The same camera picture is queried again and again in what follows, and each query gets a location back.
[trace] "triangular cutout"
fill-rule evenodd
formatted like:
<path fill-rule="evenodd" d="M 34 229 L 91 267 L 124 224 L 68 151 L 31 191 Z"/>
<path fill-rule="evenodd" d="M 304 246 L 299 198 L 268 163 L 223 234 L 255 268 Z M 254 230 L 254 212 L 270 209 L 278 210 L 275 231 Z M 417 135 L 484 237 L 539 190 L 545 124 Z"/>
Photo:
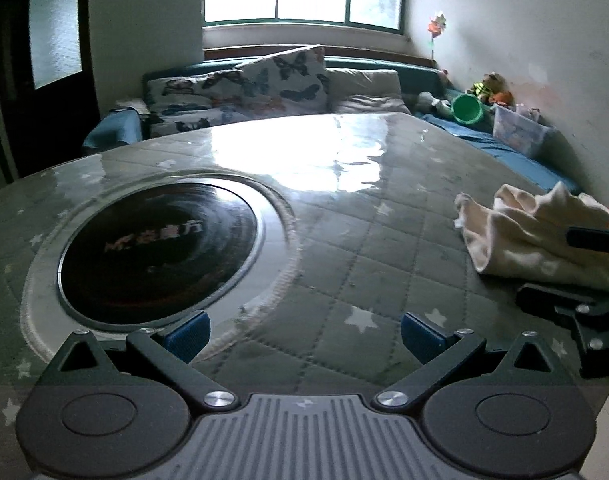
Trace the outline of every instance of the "triangular cutout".
<path fill-rule="evenodd" d="M 520 355 L 514 363 L 516 368 L 522 368 L 523 370 L 535 370 L 536 372 L 551 372 L 551 368 L 537 346 L 528 343 L 523 346 L 520 351 Z"/>
<path fill-rule="evenodd" d="M 98 366 L 98 361 L 96 361 L 89 345 L 84 342 L 77 342 L 62 363 L 60 371 L 71 372 L 72 370 L 84 370 L 96 366 Z"/>

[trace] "teddy bear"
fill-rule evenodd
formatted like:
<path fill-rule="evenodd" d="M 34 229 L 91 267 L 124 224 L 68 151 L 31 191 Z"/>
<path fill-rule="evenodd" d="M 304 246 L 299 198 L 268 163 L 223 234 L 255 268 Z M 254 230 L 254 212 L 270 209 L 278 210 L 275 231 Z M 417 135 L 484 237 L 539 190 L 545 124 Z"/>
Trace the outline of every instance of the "teddy bear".
<path fill-rule="evenodd" d="M 482 81 L 473 83 L 472 87 L 467 90 L 467 93 L 475 95 L 483 104 L 488 105 L 489 98 L 491 98 L 492 95 L 501 92 L 502 86 L 500 75 L 496 72 L 491 72 L 485 74 Z"/>

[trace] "gray ribbed plate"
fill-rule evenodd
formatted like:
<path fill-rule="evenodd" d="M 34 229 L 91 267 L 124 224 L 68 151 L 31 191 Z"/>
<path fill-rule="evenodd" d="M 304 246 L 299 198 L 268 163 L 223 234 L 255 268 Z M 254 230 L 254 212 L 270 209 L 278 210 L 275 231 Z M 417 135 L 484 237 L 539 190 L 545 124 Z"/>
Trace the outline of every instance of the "gray ribbed plate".
<path fill-rule="evenodd" d="M 367 409 L 355 395 L 254 395 L 207 415 L 147 480 L 469 480 L 440 461 L 409 419 Z M 567 475 L 564 480 L 580 477 Z"/>

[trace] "crumpled cloth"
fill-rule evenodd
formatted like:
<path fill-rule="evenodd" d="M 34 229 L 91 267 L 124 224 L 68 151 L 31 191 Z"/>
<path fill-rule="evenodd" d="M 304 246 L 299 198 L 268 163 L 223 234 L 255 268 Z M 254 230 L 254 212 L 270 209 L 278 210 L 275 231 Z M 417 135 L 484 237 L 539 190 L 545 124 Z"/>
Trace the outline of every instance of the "crumpled cloth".
<path fill-rule="evenodd" d="M 569 247 L 565 238 L 571 226 L 609 226 L 608 208 L 594 197 L 575 197 L 562 182 L 544 195 L 505 184 L 494 195 L 493 209 L 464 193 L 455 203 L 454 224 L 477 272 L 609 292 L 609 254 Z"/>

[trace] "green bowl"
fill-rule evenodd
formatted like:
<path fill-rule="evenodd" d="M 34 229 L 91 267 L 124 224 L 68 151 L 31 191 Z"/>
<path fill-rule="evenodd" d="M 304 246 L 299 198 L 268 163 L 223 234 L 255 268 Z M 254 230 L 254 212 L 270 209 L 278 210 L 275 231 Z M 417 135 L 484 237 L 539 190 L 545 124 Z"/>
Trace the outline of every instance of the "green bowl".
<path fill-rule="evenodd" d="M 483 120 L 485 111 L 477 97 L 470 94 L 460 94 L 451 103 L 454 119 L 464 126 L 472 126 Z"/>

